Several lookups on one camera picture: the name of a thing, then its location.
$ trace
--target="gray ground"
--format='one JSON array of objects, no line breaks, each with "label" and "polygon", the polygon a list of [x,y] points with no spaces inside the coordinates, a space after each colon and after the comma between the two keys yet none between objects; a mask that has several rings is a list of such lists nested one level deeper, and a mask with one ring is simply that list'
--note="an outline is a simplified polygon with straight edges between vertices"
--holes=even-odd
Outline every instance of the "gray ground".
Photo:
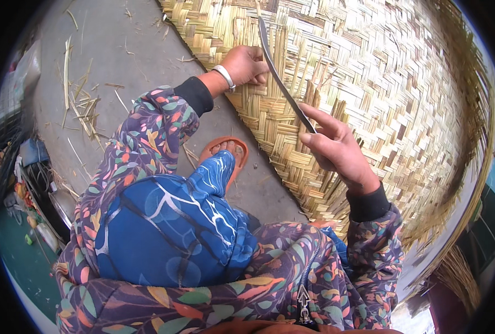
[{"label": "gray ground", "polygon": [[[78,31],[70,15],[65,12],[68,6],[79,26]],[[126,8],[132,18],[125,14]],[[190,59],[191,53],[173,28],[163,39],[167,27],[157,31],[157,27],[153,26],[155,18],[162,16],[155,0],[59,0],[45,15],[38,33],[42,73],[34,96],[36,121],[54,169],[78,193],[85,190],[89,180],[67,138],[70,138],[90,174],[103,159],[103,151],[83,131],[62,129],[56,124],[61,124],[64,116],[64,91],[57,68],[58,64],[63,73],[64,43],[71,36],[73,50],[68,78],[73,81],[73,88],[86,72],[90,58],[94,59],[84,89],[100,96],[97,127],[104,130],[99,132],[110,136],[127,117],[127,111],[118,101],[114,88],[104,85],[105,82],[125,86],[118,89],[118,94],[130,108],[131,99],[136,99],[145,91],[163,84],[174,87],[204,71],[197,62],[182,63],[177,60],[183,57]],[[135,56],[126,52],[125,40],[127,50]],[[92,92],[91,88],[97,83],[99,87]],[[66,125],[80,128],[78,120],[73,117],[75,114],[70,108]],[[199,130],[188,141],[188,147],[199,155],[213,138],[231,135],[231,132],[247,143],[250,155],[236,179],[238,188],[233,185],[227,193],[229,202],[247,210],[263,224],[282,220],[305,222],[306,218],[299,213],[291,193],[282,185],[267,156],[258,149],[251,132],[224,96],[215,100],[213,111],[202,116]],[[184,151],[181,151],[178,173],[188,176],[192,171]]]}]

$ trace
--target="metal bowl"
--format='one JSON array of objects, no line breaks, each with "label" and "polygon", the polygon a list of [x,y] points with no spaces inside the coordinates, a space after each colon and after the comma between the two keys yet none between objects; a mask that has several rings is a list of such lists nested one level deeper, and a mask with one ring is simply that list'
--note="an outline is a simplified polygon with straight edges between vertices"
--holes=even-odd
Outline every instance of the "metal bowl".
[{"label": "metal bowl", "polygon": [[71,229],[73,222],[75,221],[75,206],[77,201],[71,196],[71,193],[65,189],[58,189],[55,192],[49,193],[51,203],[56,209],[56,212],[67,225],[68,229]]}]

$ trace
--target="hand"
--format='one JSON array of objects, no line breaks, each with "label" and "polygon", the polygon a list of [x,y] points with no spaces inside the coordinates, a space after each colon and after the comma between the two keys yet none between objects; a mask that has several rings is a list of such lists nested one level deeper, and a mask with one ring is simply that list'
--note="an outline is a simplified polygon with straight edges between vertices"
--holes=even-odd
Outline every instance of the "hand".
[{"label": "hand", "polygon": [[266,83],[264,73],[269,71],[268,64],[263,61],[263,50],[258,46],[235,46],[220,65],[225,67],[232,83],[237,86]]},{"label": "hand", "polygon": [[376,191],[380,186],[379,178],[370,168],[350,128],[310,105],[300,103],[299,107],[307,117],[322,126],[317,129],[317,134],[300,134],[301,142],[335,165],[336,172],[353,195],[366,195]]}]

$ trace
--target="floral print jacket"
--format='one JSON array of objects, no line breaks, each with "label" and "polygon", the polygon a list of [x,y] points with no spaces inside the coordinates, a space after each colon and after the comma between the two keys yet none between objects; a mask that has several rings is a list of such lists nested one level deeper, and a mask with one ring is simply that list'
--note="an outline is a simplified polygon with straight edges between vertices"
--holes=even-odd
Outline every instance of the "floral print jacket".
[{"label": "floral print jacket", "polygon": [[56,314],[60,331],[188,333],[234,318],[294,323],[300,286],[310,298],[314,323],[341,330],[388,328],[404,253],[398,239],[401,217],[386,202],[383,187],[376,196],[384,198],[386,209],[366,210],[380,213],[368,221],[355,221],[360,214],[354,216],[354,210],[379,203],[368,206],[374,199],[349,198],[352,277],[343,271],[333,241],[318,228],[286,222],[255,231],[257,248],[236,282],[163,288],[100,277],[94,241],[102,214],[135,180],[174,173],[180,145],[197,130],[199,116],[211,109],[212,98],[195,77],[174,89],[160,86],[134,103],[78,200],[71,239],[56,267],[63,298]]}]

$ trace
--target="foot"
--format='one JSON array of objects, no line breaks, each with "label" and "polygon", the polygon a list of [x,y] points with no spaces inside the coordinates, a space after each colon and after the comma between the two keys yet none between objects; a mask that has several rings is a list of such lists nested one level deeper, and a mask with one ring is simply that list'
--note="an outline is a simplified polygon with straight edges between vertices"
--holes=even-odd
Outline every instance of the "foot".
[{"label": "foot", "polygon": [[216,153],[222,150],[230,151],[232,155],[235,157],[235,161],[236,161],[235,166],[237,167],[240,165],[240,162],[244,157],[244,150],[242,149],[241,146],[236,145],[234,141],[223,142],[221,144],[214,146],[211,150],[211,154],[215,155]]}]

